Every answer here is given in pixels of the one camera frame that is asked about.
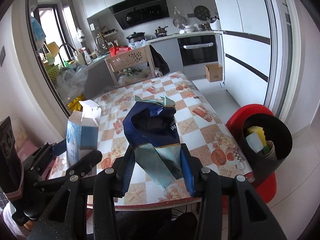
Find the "yellow scouring sponge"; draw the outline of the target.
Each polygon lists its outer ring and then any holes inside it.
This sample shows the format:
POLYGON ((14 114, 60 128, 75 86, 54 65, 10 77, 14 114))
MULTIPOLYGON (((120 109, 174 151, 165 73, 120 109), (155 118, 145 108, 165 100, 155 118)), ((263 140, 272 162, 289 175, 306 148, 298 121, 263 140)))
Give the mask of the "yellow scouring sponge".
POLYGON ((265 138, 265 133, 262 127, 260 126, 252 126, 247 129, 249 135, 256 133, 258 138, 260 139, 262 145, 265 147, 267 145, 266 138, 265 138))

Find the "black built-in oven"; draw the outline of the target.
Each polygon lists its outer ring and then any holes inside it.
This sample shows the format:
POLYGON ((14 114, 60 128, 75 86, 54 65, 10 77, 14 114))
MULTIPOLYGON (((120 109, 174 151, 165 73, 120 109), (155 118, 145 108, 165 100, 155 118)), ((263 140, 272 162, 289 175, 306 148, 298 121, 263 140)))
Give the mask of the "black built-in oven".
POLYGON ((178 38, 183 66, 218 61, 215 35, 178 38))

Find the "blue white carton box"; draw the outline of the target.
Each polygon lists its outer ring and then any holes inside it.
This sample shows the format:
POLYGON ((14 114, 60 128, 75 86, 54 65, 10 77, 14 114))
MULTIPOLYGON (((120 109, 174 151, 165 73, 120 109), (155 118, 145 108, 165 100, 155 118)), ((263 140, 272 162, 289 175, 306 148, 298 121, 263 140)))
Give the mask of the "blue white carton box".
POLYGON ((69 168, 98 146, 101 108, 93 100, 79 103, 82 111, 74 111, 67 122, 66 152, 69 168))

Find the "black wok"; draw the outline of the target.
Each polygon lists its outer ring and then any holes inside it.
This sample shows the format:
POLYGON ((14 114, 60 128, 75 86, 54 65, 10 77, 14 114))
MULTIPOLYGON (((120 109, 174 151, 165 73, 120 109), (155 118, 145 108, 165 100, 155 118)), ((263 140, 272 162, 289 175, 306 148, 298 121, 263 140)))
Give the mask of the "black wok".
POLYGON ((144 32, 134 32, 133 34, 126 37, 126 39, 130 42, 137 42, 145 39, 145 33, 144 32))

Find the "dark blue teal pouch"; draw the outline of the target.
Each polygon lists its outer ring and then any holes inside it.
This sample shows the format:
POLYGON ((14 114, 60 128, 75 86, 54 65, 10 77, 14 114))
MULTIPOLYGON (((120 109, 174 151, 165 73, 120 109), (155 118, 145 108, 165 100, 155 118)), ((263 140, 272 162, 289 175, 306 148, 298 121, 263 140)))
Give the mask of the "dark blue teal pouch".
POLYGON ((135 104, 123 120, 136 163, 163 190, 182 178, 175 114, 175 102, 166 96, 157 100, 135 96, 135 104))

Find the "clear plastic bag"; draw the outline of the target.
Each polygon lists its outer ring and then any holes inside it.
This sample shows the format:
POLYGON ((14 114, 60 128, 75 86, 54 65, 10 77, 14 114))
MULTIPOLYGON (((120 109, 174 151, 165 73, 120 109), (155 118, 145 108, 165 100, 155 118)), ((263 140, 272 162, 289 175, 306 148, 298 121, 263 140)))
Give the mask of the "clear plastic bag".
POLYGON ((60 73, 56 78, 56 90, 64 105, 70 103, 85 90, 88 78, 88 67, 81 65, 68 68, 60 73))

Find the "black faucet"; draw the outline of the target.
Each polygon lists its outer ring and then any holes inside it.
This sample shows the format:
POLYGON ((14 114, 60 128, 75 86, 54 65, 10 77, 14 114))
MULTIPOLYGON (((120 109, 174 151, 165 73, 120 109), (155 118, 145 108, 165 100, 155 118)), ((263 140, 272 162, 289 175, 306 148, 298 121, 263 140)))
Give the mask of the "black faucet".
POLYGON ((61 61, 62 65, 64 66, 65 65, 65 60, 60 55, 60 49, 61 48, 63 48, 65 50, 65 53, 66 53, 66 55, 68 57, 68 61, 72 60, 73 53, 76 51, 76 49, 73 46, 71 46, 69 43, 63 43, 63 44, 61 44, 61 46, 59 46, 58 55, 59 55, 59 58, 60 58, 60 61, 61 61))

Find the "black jacket on rack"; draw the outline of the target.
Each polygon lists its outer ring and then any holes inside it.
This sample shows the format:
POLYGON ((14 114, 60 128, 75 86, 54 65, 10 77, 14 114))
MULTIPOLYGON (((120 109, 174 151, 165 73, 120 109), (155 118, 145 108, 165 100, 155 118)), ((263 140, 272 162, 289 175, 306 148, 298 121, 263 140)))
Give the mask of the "black jacket on rack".
POLYGON ((162 75, 170 73, 170 68, 167 62, 163 59, 162 55, 159 54, 152 45, 149 45, 151 56, 155 65, 155 68, 161 72, 162 75))

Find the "gold foil bag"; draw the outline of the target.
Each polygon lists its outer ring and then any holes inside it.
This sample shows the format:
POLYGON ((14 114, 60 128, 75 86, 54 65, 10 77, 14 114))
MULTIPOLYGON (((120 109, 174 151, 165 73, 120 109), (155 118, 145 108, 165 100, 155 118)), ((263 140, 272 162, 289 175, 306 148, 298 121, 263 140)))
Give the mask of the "gold foil bag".
POLYGON ((82 105, 80 104, 80 101, 85 101, 86 97, 84 94, 81 94, 74 98, 68 105, 68 109, 73 113, 74 111, 82 111, 82 105))

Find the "steel pot on stove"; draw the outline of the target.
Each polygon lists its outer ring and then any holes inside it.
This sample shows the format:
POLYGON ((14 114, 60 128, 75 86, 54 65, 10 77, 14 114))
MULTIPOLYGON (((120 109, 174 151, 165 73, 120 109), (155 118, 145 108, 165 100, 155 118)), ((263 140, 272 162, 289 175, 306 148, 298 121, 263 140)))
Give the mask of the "steel pot on stove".
POLYGON ((167 35, 168 35, 167 27, 168 27, 168 26, 158 27, 158 28, 155 30, 155 35, 156 35, 156 37, 165 37, 165 36, 167 36, 167 35))

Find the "white rice cooker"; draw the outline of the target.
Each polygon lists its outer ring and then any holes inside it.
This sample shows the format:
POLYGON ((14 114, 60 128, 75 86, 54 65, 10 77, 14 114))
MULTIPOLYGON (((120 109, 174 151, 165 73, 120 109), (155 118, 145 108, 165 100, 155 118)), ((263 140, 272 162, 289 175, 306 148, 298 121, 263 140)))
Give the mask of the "white rice cooker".
POLYGON ((210 18, 209 25, 210 25, 210 28, 214 31, 221 30, 220 19, 217 16, 210 18))

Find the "paper cup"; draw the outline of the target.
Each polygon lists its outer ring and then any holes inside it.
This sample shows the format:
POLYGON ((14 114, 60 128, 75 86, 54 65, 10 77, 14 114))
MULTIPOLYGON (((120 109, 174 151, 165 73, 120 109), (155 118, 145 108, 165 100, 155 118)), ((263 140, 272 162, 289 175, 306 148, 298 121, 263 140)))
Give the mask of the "paper cup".
POLYGON ((278 160, 274 143, 270 140, 267 141, 267 145, 261 151, 262 157, 270 160, 278 160))

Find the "white refrigerator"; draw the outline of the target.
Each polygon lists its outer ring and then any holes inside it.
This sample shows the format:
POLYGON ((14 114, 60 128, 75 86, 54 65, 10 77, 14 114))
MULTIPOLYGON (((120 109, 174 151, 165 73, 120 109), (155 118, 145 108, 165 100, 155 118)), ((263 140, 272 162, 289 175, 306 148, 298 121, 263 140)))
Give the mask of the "white refrigerator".
POLYGON ((215 0, 225 59, 225 86, 240 106, 265 101, 271 65, 264 0, 215 0))

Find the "black trash bin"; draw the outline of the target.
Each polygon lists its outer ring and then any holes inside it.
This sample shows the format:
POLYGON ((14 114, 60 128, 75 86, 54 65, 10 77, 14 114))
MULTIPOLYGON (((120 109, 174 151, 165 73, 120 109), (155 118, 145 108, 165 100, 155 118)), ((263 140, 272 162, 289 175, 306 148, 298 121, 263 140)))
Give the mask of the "black trash bin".
POLYGON ((278 118, 258 113, 249 116, 243 124, 240 136, 240 148, 253 171, 254 186, 263 183, 281 165, 290 154, 293 146, 292 135, 286 125, 278 118), (260 151, 248 143, 249 129, 260 127, 263 130, 266 145, 260 151))

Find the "coconut water bottle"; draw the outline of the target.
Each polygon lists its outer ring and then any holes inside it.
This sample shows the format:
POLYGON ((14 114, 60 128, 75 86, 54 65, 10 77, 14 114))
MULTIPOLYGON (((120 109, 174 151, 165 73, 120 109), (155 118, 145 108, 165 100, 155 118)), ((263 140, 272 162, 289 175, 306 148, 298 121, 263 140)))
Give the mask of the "coconut water bottle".
POLYGON ((254 153, 261 152, 264 148, 256 133, 248 135, 246 137, 246 142, 254 153))

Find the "floral checkered tablecloth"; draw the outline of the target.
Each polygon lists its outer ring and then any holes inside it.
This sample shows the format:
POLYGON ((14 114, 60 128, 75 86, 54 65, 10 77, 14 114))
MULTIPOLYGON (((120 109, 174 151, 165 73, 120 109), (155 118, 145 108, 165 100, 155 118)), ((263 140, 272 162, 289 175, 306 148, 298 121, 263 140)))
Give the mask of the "floral checkered tablecloth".
POLYGON ((228 128, 194 83, 181 72, 114 89, 95 99, 101 108, 97 147, 99 173, 127 148, 134 149, 129 189, 119 210, 187 203, 181 146, 217 174, 254 180, 252 169, 228 128))

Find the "black range hood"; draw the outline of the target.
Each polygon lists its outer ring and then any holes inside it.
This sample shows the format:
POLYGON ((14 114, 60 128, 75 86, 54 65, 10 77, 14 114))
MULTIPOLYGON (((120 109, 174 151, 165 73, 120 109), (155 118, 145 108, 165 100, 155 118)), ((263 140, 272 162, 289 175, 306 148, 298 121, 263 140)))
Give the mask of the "black range hood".
POLYGON ((166 0, 125 0, 109 9, 122 29, 169 17, 166 0))

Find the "red plastic basket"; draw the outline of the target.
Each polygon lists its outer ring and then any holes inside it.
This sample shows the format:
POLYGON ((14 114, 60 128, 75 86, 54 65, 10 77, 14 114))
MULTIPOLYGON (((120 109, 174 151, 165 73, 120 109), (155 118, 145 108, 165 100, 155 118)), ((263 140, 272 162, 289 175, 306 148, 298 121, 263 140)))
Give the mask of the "red plastic basket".
POLYGON ((130 51, 131 48, 129 46, 116 46, 110 49, 111 56, 116 56, 125 52, 130 51))

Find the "cardboard box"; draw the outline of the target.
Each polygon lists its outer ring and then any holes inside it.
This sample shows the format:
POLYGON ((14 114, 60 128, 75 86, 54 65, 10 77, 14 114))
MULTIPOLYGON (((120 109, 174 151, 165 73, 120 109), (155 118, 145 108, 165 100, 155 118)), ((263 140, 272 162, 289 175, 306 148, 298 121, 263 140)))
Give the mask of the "cardboard box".
POLYGON ((204 68, 209 82, 222 81, 223 67, 218 62, 205 64, 204 68))

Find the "hanging black egg pan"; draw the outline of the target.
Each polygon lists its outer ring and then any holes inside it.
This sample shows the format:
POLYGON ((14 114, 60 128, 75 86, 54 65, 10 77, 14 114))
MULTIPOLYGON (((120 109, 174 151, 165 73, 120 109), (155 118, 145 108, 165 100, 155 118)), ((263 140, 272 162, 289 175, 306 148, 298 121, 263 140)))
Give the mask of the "hanging black egg pan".
POLYGON ((194 8, 194 12, 191 14, 187 14, 188 18, 197 18, 200 21, 208 21, 211 18, 210 10, 203 6, 198 5, 194 8))

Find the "beige plastic shelf rack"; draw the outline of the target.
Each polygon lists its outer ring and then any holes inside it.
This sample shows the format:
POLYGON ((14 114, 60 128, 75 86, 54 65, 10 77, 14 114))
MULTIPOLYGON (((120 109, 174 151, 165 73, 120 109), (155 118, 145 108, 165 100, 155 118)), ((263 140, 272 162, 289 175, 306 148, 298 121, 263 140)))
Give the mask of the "beige plastic shelf rack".
POLYGON ((127 51, 125 53, 109 57, 105 60, 107 68, 110 72, 114 86, 116 88, 122 87, 116 79, 115 73, 131 67, 136 67, 144 63, 149 64, 151 78, 156 77, 155 65, 151 55, 150 46, 146 45, 127 51))

